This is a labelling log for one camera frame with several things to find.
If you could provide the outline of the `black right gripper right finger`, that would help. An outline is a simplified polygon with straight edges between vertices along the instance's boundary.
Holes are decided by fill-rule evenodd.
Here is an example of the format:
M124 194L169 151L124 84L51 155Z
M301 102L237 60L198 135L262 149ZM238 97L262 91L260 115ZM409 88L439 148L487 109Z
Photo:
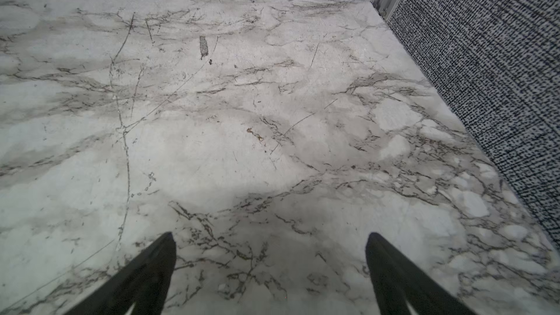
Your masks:
M380 233L365 247L367 267L382 314L473 314Z

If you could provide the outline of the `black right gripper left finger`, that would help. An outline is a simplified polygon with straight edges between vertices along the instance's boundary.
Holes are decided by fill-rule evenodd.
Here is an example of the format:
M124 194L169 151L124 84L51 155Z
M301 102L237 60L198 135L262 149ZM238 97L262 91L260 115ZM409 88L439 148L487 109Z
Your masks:
M68 314L161 314L176 263L166 232Z

